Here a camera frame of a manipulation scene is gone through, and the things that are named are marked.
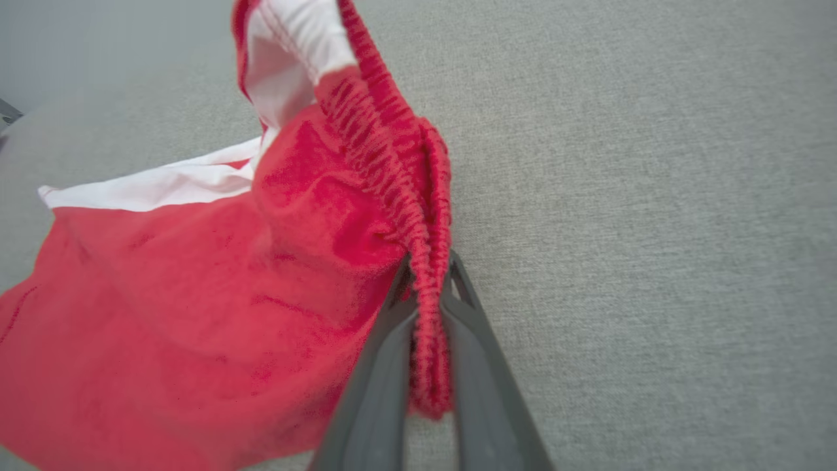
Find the garment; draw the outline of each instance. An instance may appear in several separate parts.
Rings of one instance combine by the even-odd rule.
[[[239,0],[263,135],[96,184],[0,297],[0,442],[42,469],[234,469],[313,448],[407,251],[411,408],[450,409],[449,161],[348,1]]]

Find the white fabric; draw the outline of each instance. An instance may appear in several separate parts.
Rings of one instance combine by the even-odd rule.
[[[42,186],[49,208],[72,206],[100,210],[151,211],[170,204],[209,203],[250,191],[254,167],[225,165],[254,158],[261,137],[201,157],[169,163],[118,179],[67,189]]]
[[[357,59],[334,0],[262,0],[250,14],[246,34],[244,89],[267,128],[266,149],[315,101],[314,87],[323,75],[356,65]]]

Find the gray fabric surface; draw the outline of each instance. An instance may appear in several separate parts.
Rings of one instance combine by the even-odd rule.
[[[448,142],[454,247],[559,468],[837,468],[834,2],[358,7]],[[230,42],[9,130],[0,289],[49,227],[39,184],[258,133]],[[449,419],[408,434],[410,469],[454,469]]]

